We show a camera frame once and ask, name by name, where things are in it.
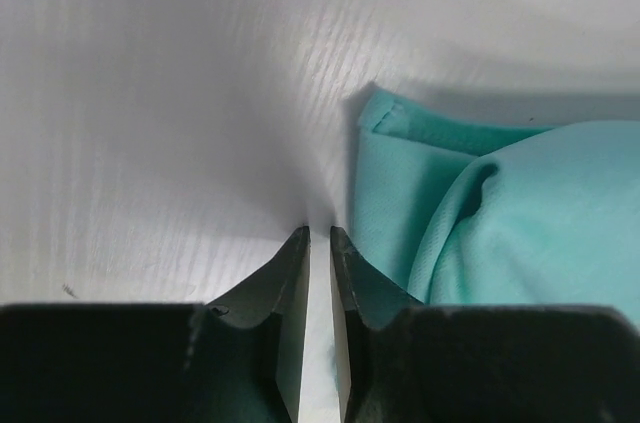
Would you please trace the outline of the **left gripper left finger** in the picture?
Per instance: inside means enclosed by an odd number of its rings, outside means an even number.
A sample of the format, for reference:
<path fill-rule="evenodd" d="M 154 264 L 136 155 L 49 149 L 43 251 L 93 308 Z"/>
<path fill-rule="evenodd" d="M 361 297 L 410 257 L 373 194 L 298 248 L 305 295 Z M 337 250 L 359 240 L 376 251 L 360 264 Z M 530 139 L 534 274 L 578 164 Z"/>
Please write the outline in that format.
<path fill-rule="evenodd" d="M 310 233 L 208 303 L 1 309 L 5 422 L 294 422 Z"/>

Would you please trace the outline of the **teal t shirt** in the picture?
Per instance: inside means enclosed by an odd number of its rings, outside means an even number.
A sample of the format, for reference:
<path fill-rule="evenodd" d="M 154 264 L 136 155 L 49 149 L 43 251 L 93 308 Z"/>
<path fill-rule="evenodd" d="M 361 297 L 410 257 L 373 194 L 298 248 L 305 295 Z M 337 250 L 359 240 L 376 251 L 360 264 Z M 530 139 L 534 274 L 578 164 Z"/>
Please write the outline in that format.
<path fill-rule="evenodd" d="M 639 125 L 453 120 L 379 91 L 359 119 L 351 237 L 428 305 L 639 316 Z"/>

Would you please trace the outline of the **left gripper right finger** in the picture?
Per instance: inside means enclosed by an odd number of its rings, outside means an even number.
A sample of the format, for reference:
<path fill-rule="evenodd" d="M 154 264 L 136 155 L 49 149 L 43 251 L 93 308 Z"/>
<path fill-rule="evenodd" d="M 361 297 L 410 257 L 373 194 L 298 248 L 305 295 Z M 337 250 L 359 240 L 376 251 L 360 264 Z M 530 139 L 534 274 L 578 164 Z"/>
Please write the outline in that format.
<path fill-rule="evenodd" d="M 639 333 L 595 306 L 426 306 L 330 233 L 345 422 L 635 422 Z"/>

